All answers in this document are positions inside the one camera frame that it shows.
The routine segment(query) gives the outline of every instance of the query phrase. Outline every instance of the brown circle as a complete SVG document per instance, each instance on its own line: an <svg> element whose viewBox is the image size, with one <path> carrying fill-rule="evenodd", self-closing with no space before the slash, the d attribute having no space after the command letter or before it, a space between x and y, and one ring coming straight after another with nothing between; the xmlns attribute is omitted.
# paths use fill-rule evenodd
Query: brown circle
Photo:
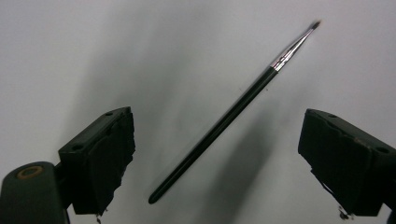
<svg viewBox="0 0 396 224"><path fill-rule="evenodd" d="M41 166L29 166L19 171L17 174L18 179L30 179L35 177L43 172L43 167Z"/></svg>

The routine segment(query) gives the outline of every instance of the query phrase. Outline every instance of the silver metal ferrule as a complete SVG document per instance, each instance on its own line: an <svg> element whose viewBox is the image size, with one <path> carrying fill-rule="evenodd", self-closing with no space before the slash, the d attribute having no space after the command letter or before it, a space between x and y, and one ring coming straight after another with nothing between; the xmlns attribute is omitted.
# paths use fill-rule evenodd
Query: silver metal ferrule
<svg viewBox="0 0 396 224"><path fill-rule="evenodd" d="M279 58L277 58L272 64L277 72L282 69L283 66L290 60L290 58L297 52L300 46L305 42L308 36L314 31L314 29L310 28L304 35L302 35L297 41L292 43L288 49L286 49Z"/></svg>

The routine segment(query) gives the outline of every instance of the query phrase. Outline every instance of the white surface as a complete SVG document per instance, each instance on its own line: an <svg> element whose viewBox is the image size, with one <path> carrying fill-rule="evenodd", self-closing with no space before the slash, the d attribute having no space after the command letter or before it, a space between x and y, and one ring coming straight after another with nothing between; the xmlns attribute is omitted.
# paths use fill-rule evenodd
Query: white surface
<svg viewBox="0 0 396 224"><path fill-rule="evenodd" d="M343 223L297 153L307 108L396 147L395 1L2 1L0 176L130 105L136 153L102 223ZM300 52L154 205L150 193L276 55ZM75 216L72 223L94 223ZM385 223L357 217L355 223Z"/></svg>

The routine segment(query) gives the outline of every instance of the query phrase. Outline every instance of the dark bristle tip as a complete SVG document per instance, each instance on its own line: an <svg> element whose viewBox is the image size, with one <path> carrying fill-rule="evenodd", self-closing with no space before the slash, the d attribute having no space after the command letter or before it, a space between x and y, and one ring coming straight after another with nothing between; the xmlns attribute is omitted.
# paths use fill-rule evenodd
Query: dark bristle tip
<svg viewBox="0 0 396 224"><path fill-rule="evenodd" d="M312 26L311 29L315 30L318 28L318 26L320 25L320 21L315 22L315 24Z"/></svg>

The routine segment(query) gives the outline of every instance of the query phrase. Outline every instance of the gray background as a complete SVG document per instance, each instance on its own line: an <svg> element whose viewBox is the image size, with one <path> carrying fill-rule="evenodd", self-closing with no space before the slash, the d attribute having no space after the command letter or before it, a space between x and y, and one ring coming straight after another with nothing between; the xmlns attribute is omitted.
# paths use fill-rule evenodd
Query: gray background
<svg viewBox="0 0 396 224"><path fill-rule="evenodd" d="M0 177L118 107L136 153L103 223L343 223L297 153L304 112L396 147L395 1L1 1ZM300 52L154 205L150 193L314 20ZM94 223L75 216L72 223ZM357 217L355 223L385 223Z"/></svg>

